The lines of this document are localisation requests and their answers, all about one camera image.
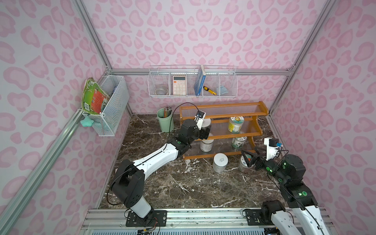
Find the white lid green label jar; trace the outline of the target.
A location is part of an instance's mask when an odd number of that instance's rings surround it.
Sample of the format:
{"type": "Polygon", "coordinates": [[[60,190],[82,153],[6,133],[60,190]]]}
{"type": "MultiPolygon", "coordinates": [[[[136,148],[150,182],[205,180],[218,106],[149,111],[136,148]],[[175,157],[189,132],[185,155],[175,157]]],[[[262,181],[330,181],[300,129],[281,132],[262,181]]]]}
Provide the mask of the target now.
{"type": "Polygon", "coordinates": [[[210,118],[203,119],[203,122],[202,122],[202,125],[201,125],[202,128],[209,127],[210,125],[211,125],[211,119],[210,118]]]}

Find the strawberry lid seed jar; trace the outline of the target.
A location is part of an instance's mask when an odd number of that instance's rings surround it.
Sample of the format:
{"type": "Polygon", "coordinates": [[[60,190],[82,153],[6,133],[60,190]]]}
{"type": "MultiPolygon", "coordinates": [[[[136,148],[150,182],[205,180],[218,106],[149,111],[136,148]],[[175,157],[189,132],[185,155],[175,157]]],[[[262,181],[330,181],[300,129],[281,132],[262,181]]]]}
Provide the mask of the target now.
{"type": "Polygon", "coordinates": [[[248,173],[254,170],[254,166],[249,167],[247,165],[247,162],[245,161],[245,158],[241,156],[238,164],[238,169],[242,173],[248,173]]]}

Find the tall white tin jar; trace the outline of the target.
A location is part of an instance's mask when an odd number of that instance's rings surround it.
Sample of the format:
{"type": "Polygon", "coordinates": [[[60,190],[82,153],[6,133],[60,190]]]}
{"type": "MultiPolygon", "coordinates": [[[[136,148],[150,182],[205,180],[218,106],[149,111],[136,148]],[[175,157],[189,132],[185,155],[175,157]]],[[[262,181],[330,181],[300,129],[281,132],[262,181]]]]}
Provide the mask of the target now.
{"type": "Polygon", "coordinates": [[[222,173],[225,171],[228,165],[228,157],[223,153],[218,153],[213,157],[212,168],[216,173],[222,173]]]}

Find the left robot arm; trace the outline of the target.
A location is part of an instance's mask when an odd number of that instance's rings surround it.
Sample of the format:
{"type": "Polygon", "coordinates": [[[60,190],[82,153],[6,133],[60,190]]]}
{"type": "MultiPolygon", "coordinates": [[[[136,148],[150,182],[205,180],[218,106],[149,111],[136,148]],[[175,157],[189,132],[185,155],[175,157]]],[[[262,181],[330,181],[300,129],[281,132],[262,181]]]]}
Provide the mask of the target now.
{"type": "Polygon", "coordinates": [[[138,217],[142,219],[152,217],[153,208],[144,198],[146,179],[159,168],[184,155],[194,141],[206,140],[210,131],[210,124],[199,127],[199,123],[195,120],[185,120],[179,132],[160,149],[133,162],[124,160],[116,171],[109,190],[122,205],[138,217]]]}

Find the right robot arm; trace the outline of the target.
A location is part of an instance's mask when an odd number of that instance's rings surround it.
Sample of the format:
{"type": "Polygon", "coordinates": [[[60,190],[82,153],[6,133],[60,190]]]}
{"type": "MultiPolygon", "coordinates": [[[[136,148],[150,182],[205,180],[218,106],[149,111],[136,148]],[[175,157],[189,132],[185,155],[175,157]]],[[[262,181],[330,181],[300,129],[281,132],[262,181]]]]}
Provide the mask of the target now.
{"type": "MultiPolygon", "coordinates": [[[[258,148],[256,153],[242,150],[242,158],[248,167],[265,170],[267,176],[279,188],[295,217],[299,220],[306,235],[328,235],[330,232],[322,218],[318,202],[313,192],[303,182],[306,168],[300,157],[286,154],[279,162],[267,160],[264,150],[258,148]]],[[[283,235],[299,235],[300,231],[289,217],[288,212],[278,200],[262,204],[261,220],[272,223],[283,235]]]]}

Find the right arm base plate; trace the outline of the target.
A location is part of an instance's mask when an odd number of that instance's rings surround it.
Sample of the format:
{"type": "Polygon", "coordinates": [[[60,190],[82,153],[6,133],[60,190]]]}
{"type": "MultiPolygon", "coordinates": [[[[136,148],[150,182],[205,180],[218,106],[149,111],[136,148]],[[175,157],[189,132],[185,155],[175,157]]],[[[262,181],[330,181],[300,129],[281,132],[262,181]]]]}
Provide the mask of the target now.
{"type": "Polygon", "coordinates": [[[265,225],[261,217],[261,209],[244,209],[242,216],[246,218],[248,226],[265,225]]]}

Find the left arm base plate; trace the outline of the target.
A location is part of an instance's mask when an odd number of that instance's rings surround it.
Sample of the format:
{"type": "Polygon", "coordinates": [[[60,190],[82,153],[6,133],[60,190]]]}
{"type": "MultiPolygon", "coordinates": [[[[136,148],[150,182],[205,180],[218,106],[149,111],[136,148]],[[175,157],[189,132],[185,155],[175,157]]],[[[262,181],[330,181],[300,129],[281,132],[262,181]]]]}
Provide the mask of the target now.
{"type": "Polygon", "coordinates": [[[126,227],[165,227],[166,210],[151,210],[145,218],[141,218],[134,211],[126,216],[126,227]]]}

